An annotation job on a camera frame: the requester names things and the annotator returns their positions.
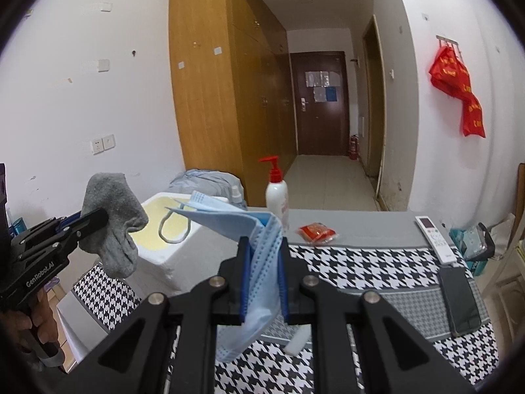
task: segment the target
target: teal box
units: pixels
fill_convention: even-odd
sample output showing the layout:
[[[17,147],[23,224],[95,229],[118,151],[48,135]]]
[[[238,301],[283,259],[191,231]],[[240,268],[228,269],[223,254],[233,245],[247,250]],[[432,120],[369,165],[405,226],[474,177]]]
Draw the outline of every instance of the teal box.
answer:
[[[452,228],[448,235],[450,235],[452,241],[458,248],[459,252],[461,253],[461,256],[465,253],[465,245],[463,243],[463,234],[465,233],[465,230],[458,230],[456,228]],[[467,267],[471,271],[471,274],[474,277],[477,277],[478,275],[481,275],[483,273],[483,270],[485,269],[487,265],[487,260],[479,260],[477,262],[467,262]]]

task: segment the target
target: red cloth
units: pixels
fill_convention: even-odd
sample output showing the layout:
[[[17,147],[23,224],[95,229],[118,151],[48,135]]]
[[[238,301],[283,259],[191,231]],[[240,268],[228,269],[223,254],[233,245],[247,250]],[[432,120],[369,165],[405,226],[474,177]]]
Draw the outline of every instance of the red cloth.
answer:
[[[472,93],[471,76],[451,46],[439,48],[429,74],[430,82],[435,88],[463,101],[461,120],[463,135],[478,135],[485,138],[481,105]]]

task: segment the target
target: mask ear loop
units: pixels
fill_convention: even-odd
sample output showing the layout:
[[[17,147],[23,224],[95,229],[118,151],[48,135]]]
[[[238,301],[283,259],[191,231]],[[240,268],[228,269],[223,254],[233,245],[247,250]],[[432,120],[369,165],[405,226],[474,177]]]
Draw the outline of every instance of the mask ear loop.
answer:
[[[180,204],[179,205],[179,209],[182,210],[183,208],[184,208],[184,204]],[[188,235],[190,234],[190,230],[192,228],[192,221],[190,219],[188,219],[188,227],[186,229],[186,232],[182,236],[182,238],[179,238],[177,240],[170,240],[170,239],[164,237],[164,235],[162,234],[162,229],[164,228],[164,224],[166,223],[166,221],[171,217],[171,215],[173,213],[175,213],[173,210],[168,210],[166,216],[164,216],[164,218],[162,218],[161,223],[158,226],[158,236],[161,237],[161,239],[163,239],[166,243],[179,244],[179,243],[182,243],[184,240],[186,240]]]

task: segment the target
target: metal bolt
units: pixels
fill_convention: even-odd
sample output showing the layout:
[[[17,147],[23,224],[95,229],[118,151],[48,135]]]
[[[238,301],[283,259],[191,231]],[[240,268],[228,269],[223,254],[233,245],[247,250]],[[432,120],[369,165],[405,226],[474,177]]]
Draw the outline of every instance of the metal bolt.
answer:
[[[314,275],[306,275],[303,277],[303,283],[308,287],[313,287],[319,284],[319,279]]]
[[[148,302],[151,305],[161,305],[162,302],[164,302],[164,295],[159,292],[152,293],[150,296],[148,296]]]
[[[369,304],[377,304],[381,300],[381,296],[377,292],[368,291],[364,294],[364,300]]]
[[[224,283],[226,283],[226,280],[220,275],[213,276],[209,279],[209,285],[212,287],[222,287]]]

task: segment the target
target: gray sock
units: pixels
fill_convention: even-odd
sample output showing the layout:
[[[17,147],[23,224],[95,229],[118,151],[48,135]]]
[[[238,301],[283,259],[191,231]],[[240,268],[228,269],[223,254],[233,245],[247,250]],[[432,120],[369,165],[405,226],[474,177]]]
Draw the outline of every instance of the gray sock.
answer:
[[[148,215],[130,190],[123,173],[91,176],[82,215],[97,208],[108,212],[108,224],[81,240],[79,247],[99,255],[109,277],[129,277],[137,269],[138,258],[137,246],[129,233],[143,229],[148,223]]]

